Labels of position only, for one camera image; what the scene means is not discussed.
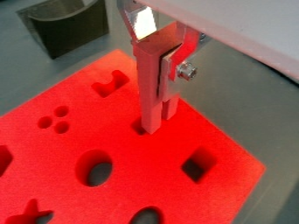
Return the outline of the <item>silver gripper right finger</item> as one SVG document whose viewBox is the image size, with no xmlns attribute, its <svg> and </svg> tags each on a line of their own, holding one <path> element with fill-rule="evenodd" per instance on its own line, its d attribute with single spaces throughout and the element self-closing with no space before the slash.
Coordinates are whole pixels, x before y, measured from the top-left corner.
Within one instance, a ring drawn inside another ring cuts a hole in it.
<svg viewBox="0 0 299 224">
<path fill-rule="evenodd" d="M 175 37 L 179 45 L 162 58 L 159 99 L 167 102 L 181 89 L 181 80 L 190 81 L 198 68 L 189 61 L 195 54 L 201 43 L 202 33 L 186 24 L 178 24 L 175 28 Z"/>
</svg>

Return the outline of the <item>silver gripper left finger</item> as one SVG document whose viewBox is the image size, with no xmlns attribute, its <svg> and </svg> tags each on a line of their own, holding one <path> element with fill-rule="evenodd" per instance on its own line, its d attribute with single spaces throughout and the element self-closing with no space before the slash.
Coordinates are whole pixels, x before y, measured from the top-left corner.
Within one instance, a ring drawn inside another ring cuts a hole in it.
<svg viewBox="0 0 299 224">
<path fill-rule="evenodd" d="M 117 0 L 117 6 L 135 42 L 157 32 L 155 14 L 149 6 L 138 0 Z"/>
</svg>

